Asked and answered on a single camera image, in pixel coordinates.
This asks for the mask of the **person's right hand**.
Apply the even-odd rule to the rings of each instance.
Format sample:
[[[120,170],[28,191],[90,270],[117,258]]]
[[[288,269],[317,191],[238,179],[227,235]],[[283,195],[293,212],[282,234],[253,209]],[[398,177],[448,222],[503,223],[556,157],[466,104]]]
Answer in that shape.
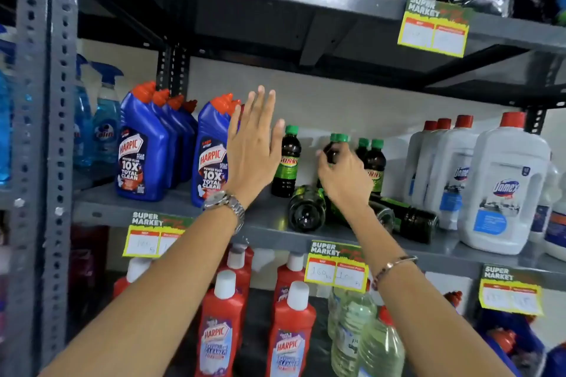
[[[318,174],[318,178],[330,201],[351,222],[363,211],[371,211],[369,200],[373,182],[347,143],[335,146],[338,148],[338,174]]]

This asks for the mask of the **person's left hand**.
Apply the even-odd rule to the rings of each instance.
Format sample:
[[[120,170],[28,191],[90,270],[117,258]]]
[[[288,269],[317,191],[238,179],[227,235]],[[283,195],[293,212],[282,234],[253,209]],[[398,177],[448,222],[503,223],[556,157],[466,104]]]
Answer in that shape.
[[[269,185],[279,167],[281,156],[270,156],[276,92],[266,92],[265,122],[253,123],[253,103],[258,90],[248,94],[242,106],[235,138],[228,138],[228,181],[223,188],[247,209]]]

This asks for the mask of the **dark glass cleaner bottle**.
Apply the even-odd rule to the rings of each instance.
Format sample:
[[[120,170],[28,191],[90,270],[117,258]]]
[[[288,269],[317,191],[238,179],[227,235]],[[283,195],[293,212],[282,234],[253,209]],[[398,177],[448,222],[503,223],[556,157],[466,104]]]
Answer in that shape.
[[[342,133],[332,133],[329,138],[329,143],[323,148],[323,152],[327,158],[329,166],[335,164],[338,148],[335,146],[337,143],[348,141],[348,136]]]

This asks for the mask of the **person's right forearm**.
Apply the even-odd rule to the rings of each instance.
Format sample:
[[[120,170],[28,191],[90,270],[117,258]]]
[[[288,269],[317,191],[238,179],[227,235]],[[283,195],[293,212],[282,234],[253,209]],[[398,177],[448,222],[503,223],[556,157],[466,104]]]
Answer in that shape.
[[[381,226],[372,209],[348,223],[418,377],[514,377]]]

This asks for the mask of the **person's left forearm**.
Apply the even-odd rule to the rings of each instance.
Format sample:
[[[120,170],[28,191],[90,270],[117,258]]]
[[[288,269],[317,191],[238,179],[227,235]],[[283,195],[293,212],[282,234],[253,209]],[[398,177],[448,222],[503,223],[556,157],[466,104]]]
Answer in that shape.
[[[38,377],[162,377],[240,220],[203,212]]]

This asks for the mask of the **cluster of green-capped dark bottles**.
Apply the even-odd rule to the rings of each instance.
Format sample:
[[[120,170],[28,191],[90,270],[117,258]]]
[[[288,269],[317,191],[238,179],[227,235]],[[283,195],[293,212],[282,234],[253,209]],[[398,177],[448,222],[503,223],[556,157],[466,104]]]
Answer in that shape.
[[[315,186],[296,186],[301,144],[299,128],[289,125],[282,140],[282,155],[271,183],[271,194],[290,199],[287,207],[288,223],[295,232],[309,233],[321,229],[330,211],[342,224],[348,225],[341,212],[329,200],[320,181]],[[363,162],[364,170],[372,180],[369,205],[378,221],[389,232],[420,244],[431,244],[437,230],[437,216],[429,211],[412,207],[394,199],[381,196],[386,158],[382,153],[383,141],[360,138],[356,155]]]

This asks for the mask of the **silver metal wristwatch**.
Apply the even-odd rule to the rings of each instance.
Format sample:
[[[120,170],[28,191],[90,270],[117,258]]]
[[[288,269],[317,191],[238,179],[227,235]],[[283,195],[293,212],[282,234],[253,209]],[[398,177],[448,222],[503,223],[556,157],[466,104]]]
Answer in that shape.
[[[232,194],[223,190],[217,191],[204,200],[202,211],[209,211],[220,207],[229,208],[237,217],[237,225],[233,231],[233,235],[238,234],[244,225],[245,208],[241,202]]]

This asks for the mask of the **group of blue toilet cleaners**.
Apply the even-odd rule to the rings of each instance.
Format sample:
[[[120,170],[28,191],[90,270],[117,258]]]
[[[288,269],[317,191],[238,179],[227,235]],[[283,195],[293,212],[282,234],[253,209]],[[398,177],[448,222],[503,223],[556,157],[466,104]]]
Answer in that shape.
[[[228,180],[228,128],[240,103],[220,95],[194,116],[195,100],[157,90],[155,82],[135,86],[120,105],[118,195],[157,202],[189,182],[192,204],[202,207]]]

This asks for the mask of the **yellow green price label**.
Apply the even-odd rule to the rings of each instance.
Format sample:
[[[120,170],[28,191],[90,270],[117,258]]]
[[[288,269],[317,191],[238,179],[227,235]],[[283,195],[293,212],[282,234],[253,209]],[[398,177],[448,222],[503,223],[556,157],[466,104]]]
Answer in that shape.
[[[462,59],[474,13],[437,0],[406,0],[397,44]]]
[[[485,264],[478,300],[483,309],[543,316],[541,278],[533,271]]]
[[[303,280],[364,293],[367,291],[369,267],[358,245],[313,240],[308,249]]]
[[[194,217],[134,211],[122,256],[150,258],[162,256],[193,223]]]

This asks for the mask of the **blue spray bottle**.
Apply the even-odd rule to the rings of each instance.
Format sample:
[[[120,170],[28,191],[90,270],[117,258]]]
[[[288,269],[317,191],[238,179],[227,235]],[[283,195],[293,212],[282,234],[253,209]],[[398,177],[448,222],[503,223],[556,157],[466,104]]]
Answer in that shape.
[[[93,163],[93,124],[88,92],[81,78],[81,67],[88,64],[81,54],[76,55],[76,89],[74,113],[74,166],[90,167]]]
[[[0,24],[0,188],[11,180],[15,44],[2,38],[8,30]]]
[[[116,93],[116,77],[123,72],[115,66],[91,61],[91,67],[101,75],[97,92],[97,109],[93,116],[94,160],[114,164],[118,158],[118,131],[121,104]]]

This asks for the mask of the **clear bottle pale liquid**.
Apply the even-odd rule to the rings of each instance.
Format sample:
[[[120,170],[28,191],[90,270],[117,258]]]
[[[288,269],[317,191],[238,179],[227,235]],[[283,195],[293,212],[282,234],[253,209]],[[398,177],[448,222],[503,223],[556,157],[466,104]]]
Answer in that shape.
[[[358,358],[359,339],[366,324],[377,313],[370,289],[365,293],[347,290],[333,312],[330,364],[337,377],[353,377]]]

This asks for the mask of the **blue bottle orange cap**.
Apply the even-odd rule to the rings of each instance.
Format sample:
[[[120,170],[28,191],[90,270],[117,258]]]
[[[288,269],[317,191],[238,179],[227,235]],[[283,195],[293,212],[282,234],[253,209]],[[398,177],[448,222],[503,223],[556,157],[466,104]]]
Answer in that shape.
[[[566,341],[548,352],[540,377],[566,377]]]
[[[538,377],[546,348],[532,324],[534,315],[480,309],[475,330],[515,377]]]
[[[460,290],[453,290],[445,293],[443,296],[456,309],[456,311],[461,314],[459,307],[463,300],[463,292]]]

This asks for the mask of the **group of red white-capped bottles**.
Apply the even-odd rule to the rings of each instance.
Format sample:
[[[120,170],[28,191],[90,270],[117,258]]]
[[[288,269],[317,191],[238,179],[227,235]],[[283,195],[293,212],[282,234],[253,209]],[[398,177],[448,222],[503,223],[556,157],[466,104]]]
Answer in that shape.
[[[232,247],[202,304],[195,377],[233,377],[233,364],[242,338],[246,295],[243,277],[246,250]],[[304,255],[291,252],[278,270],[265,377],[301,377],[306,366],[316,311],[303,282]]]

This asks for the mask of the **clear bottle red cap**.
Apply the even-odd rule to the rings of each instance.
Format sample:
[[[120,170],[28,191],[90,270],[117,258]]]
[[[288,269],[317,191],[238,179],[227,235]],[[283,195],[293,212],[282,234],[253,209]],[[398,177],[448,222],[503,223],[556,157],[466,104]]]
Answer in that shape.
[[[364,325],[353,377],[402,377],[405,348],[387,307]]]

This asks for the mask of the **dark red bottles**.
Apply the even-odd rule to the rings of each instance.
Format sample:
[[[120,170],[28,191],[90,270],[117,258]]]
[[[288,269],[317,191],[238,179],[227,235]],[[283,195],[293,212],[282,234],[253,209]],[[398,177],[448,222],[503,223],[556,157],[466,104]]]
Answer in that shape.
[[[74,224],[68,267],[68,329],[80,331],[96,314],[106,287],[109,227]]]

